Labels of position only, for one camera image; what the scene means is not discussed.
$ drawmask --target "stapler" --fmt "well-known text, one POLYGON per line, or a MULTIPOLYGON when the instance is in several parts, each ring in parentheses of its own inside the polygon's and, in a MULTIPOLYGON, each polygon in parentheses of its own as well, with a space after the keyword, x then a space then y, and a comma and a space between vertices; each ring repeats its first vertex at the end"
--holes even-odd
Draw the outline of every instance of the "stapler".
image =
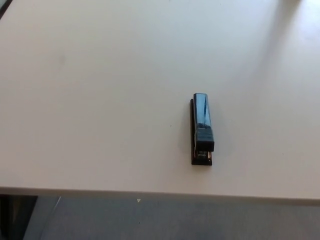
POLYGON ((208 96, 195 93, 190 100, 191 164, 212 165, 215 149, 208 96))

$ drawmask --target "desk surface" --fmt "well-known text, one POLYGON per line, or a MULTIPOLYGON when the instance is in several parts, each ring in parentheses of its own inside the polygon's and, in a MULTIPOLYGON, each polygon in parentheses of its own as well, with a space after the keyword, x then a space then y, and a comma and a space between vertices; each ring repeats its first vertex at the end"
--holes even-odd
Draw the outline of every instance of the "desk surface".
POLYGON ((320 4, 14 0, 0 191, 320 202, 320 4), (208 94, 213 166, 192 166, 208 94))

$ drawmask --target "gray carpet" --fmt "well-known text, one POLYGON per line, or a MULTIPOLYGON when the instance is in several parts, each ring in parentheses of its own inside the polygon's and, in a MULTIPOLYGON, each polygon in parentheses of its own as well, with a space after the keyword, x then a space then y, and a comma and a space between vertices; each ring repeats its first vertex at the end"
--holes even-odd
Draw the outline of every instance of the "gray carpet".
MULTIPOLYGON (((40 239, 56 198, 39 199, 26 240, 40 239)), ((319 240, 320 207, 62 198, 43 240, 319 240)))

